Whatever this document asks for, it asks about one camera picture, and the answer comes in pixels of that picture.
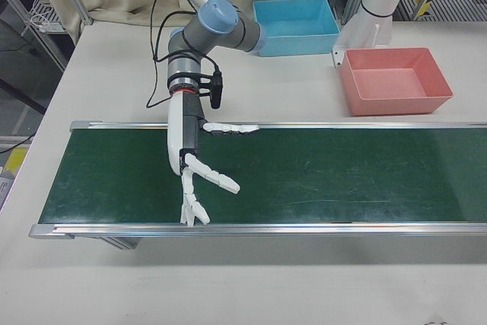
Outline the white grey robot hand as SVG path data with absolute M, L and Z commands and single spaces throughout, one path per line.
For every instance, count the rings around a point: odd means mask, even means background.
M 198 219 L 204 225 L 210 222 L 205 208 L 194 193 L 193 175 L 231 193 L 237 194 L 240 185 L 230 177 L 212 170 L 199 160 L 199 133 L 214 135 L 250 134 L 259 129 L 257 125 L 214 123 L 205 119 L 198 94 L 188 89 L 175 92 L 169 104 L 167 121 L 167 151 L 173 172 L 181 177 L 183 203 L 180 222 L 192 227 Z

